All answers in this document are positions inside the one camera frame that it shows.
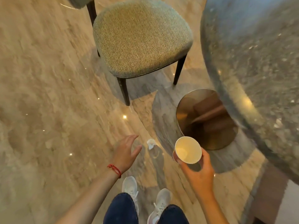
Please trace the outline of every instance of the forearm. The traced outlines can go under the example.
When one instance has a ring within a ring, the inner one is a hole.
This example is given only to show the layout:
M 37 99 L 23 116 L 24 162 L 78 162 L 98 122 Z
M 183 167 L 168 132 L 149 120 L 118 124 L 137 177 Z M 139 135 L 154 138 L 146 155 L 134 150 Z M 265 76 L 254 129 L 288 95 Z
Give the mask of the forearm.
M 208 193 L 198 199 L 208 224 L 229 224 L 219 207 L 214 193 Z
M 117 179 L 118 175 L 112 169 L 107 169 L 56 224 L 91 224 Z

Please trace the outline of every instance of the floor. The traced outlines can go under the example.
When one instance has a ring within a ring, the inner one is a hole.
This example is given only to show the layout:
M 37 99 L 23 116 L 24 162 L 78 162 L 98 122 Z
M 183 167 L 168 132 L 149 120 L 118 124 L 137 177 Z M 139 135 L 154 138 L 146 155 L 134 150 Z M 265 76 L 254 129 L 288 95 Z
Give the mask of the floor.
M 97 11 L 122 0 L 95 0 Z M 177 86 L 176 64 L 128 80 L 131 106 L 97 56 L 86 8 L 67 0 L 0 0 L 0 217 L 2 224 L 50 224 L 103 171 L 113 148 L 137 133 L 144 145 L 126 175 L 139 187 L 139 219 L 146 223 L 156 194 L 167 187 L 190 223 L 206 223 L 178 164 L 181 136 L 175 111 L 187 92 L 213 88 L 200 46 L 205 0 L 164 0 L 189 23 L 194 43 Z M 149 151 L 147 140 L 157 147 Z M 243 223 L 266 164 L 240 131 L 211 152 L 216 198 L 230 224 Z M 123 178 L 93 223 L 101 223 Z

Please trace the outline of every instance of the chair cushion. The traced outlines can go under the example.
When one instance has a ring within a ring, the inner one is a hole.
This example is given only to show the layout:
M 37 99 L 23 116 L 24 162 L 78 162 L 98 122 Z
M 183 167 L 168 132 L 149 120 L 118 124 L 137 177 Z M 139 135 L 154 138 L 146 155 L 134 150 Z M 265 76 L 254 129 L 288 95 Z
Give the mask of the chair cushion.
M 145 75 L 185 56 L 192 46 L 186 21 L 160 0 L 129 0 L 95 19 L 93 34 L 108 70 L 120 78 Z

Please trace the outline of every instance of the jeans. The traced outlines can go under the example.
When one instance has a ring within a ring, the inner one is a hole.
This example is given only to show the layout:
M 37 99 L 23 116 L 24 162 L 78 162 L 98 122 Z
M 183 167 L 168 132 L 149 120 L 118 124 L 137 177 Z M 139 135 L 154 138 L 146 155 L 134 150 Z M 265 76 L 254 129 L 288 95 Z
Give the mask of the jeans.
M 131 196 L 120 193 L 112 200 L 103 224 L 138 224 L 138 215 Z M 181 208 L 168 205 L 162 212 L 158 224 L 189 224 Z

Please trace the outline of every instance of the paper cup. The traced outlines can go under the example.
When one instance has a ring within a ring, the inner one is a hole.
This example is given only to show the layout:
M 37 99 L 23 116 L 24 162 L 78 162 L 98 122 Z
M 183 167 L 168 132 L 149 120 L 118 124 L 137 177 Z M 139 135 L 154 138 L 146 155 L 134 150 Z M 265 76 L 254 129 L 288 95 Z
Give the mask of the paper cup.
M 184 163 L 197 163 L 202 157 L 202 148 L 194 138 L 181 137 L 176 141 L 172 157 L 174 161 L 179 158 Z

